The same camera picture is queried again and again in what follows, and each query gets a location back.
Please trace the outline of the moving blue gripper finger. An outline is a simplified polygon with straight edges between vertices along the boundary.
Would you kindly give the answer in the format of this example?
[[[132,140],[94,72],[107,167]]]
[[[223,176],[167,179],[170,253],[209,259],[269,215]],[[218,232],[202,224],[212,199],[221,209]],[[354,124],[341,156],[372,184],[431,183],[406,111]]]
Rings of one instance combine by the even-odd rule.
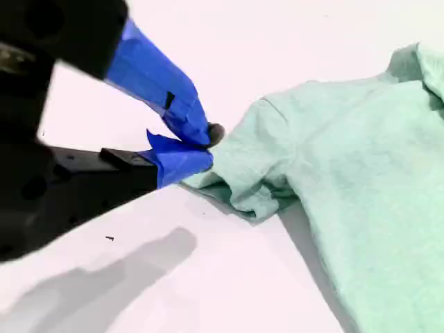
[[[144,102],[182,141],[215,146],[191,79],[136,26],[125,1],[32,1],[31,32],[56,60]]]

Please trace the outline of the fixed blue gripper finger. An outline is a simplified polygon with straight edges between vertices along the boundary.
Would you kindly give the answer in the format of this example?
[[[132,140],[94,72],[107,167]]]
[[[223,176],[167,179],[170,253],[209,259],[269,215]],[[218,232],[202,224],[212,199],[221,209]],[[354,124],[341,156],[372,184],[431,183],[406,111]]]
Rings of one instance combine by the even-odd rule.
[[[212,166],[211,153],[147,133],[147,151],[53,150],[51,224],[56,237],[141,196]]]

